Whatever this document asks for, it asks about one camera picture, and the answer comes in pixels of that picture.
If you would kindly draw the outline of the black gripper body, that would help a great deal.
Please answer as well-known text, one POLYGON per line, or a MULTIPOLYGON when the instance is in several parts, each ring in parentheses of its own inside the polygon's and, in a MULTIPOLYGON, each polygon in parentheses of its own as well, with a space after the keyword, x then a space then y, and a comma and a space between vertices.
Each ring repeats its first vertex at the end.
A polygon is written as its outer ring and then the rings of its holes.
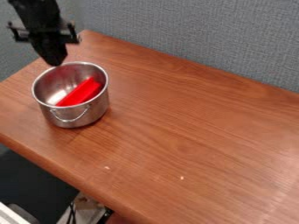
POLYGON ((61 18, 55 0, 6 0, 18 16, 6 22, 15 42, 27 42, 30 34, 55 33, 62 44, 77 44, 74 24, 61 18))

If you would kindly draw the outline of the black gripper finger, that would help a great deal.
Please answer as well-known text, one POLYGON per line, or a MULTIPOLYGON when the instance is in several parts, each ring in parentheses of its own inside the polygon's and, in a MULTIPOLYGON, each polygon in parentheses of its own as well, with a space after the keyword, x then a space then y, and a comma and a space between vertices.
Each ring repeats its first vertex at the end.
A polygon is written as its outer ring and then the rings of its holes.
POLYGON ((53 67, 58 66, 67 56, 66 47, 59 38, 55 35, 33 35, 29 41, 45 63, 53 67))

